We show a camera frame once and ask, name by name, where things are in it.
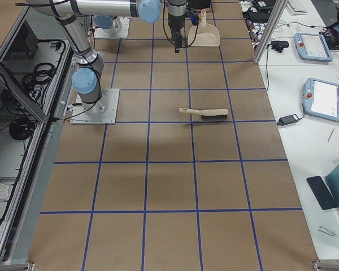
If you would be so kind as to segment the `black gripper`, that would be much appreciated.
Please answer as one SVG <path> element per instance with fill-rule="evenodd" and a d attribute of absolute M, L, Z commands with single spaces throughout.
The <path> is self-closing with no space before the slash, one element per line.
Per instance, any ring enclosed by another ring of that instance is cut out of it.
<path fill-rule="evenodd" d="M 183 29 L 183 27 L 170 28 L 170 30 L 171 30 L 170 41 L 172 42 L 172 44 L 175 47 L 175 53 L 179 53 L 180 49 L 183 45 L 182 29 Z"/>

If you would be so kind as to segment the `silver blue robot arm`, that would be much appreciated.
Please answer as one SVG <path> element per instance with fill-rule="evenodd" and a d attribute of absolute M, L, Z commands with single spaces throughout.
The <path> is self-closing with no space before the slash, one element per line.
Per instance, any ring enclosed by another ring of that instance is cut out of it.
<path fill-rule="evenodd" d="M 107 98 L 100 86 L 103 59 L 91 46 L 77 17 L 120 15 L 153 23 L 159 18 L 161 8 L 160 1 L 25 1 L 15 5 L 31 7 L 54 17 L 59 23 L 79 65 L 79 70 L 72 76 L 72 85 L 81 98 L 83 114 L 95 117 L 109 111 Z"/>
<path fill-rule="evenodd" d="M 132 17 L 138 17 L 146 23 L 156 22 L 161 15 L 168 12 L 168 26 L 171 31 L 166 39 L 175 48 L 175 53 L 182 49 L 181 30 L 189 16 L 186 1 L 130 1 L 129 10 Z"/>

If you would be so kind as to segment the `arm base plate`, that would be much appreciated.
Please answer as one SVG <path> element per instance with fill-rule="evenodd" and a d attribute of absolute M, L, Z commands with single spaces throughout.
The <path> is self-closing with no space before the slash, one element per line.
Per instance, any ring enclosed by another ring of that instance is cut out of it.
<path fill-rule="evenodd" d="M 115 125 L 118 111 L 120 89 L 102 89 L 102 97 L 93 108 L 86 111 L 91 105 L 82 103 L 79 95 L 76 103 L 81 105 L 74 107 L 75 117 L 70 118 L 73 125 Z"/>
<path fill-rule="evenodd" d="M 94 37 L 99 40 L 127 38 L 130 18 L 113 16 L 94 16 Z"/>

